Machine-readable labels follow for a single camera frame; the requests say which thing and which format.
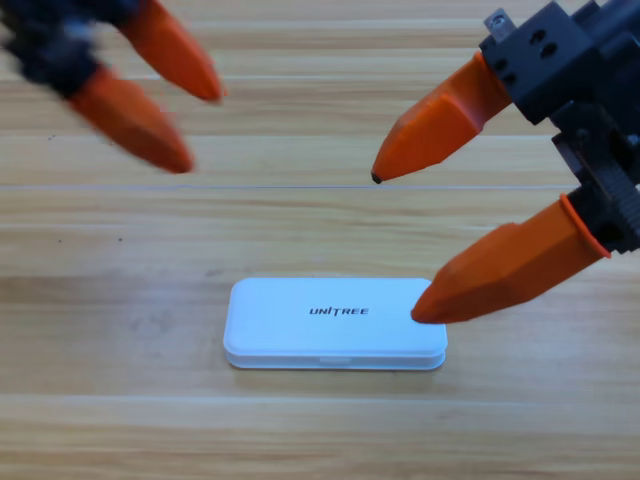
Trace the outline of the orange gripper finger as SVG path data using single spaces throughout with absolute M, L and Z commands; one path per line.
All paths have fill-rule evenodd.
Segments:
M 209 54 L 160 1 L 139 1 L 118 29 L 165 80 L 207 102 L 225 96 Z
M 109 68 L 99 67 L 68 104 L 131 155 L 174 174 L 193 169 L 192 154 L 167 115 L 138 85 Z
M 481 52 L 395 122 L 371 168 L 377 184 L 439 164 L 512 103 Z
M 528 302 L 611 253 L 566 195 L 493 230 L 442 266 L 411 311 L 419 323 L 464 322 Z

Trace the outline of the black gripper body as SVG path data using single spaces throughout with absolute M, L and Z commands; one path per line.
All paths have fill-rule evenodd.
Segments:
M 120 27 L 141 11 L 139 1 L 3 1 L 3 47 L 28 81 L 72 96 L 96 73 L 92 24 Z
M 521 25 L 496 10 L 480 49 L 532 124 L 548 119 L 553 143 L 580 185 L 569 199 L 609 252 L 639 247 L 639 4 L 586 3 L 573 14 L 550 2 Z

